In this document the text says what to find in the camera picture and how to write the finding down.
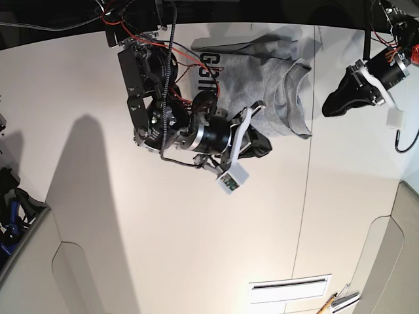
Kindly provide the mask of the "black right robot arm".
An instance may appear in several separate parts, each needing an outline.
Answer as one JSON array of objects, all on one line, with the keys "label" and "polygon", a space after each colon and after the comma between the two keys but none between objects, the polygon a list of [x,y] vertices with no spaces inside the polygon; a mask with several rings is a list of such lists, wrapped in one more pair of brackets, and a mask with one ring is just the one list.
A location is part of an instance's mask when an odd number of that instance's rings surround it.
[{"label": "black right robot arm", "polygon": [[[137,145],[163,156],[171,146],[196,153],[191,167],[224,171],[240,158],[261,158],[270,141],[244,124],[246,109],[228,117],[219,110],[220,70],[173,39],[158,39],[160,30],[175,32],[174,1],[100,1],[107,44],[120,46],[118,61],[128,94],[127,105]],[[179,60],[209,78],[193,99],[178,86]]]}]

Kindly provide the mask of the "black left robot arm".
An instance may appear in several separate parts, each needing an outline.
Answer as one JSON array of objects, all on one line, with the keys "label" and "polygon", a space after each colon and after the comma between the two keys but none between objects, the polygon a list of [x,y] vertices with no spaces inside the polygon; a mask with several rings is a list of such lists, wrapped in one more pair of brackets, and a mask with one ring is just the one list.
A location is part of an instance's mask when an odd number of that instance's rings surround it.
[{"label": "black left robot arm", "polygon": [[364,36],[363,59],[346,68],[338,88],[322,106],[325,117],[342,116],[354,108],[381,105],[384,95],[408,77],[408,67],[418,66],[418,1],[379,1],[386,17],[391,41],[377,40],[385,49],[370,57],[371,34],[375,32],[370,15]]}]

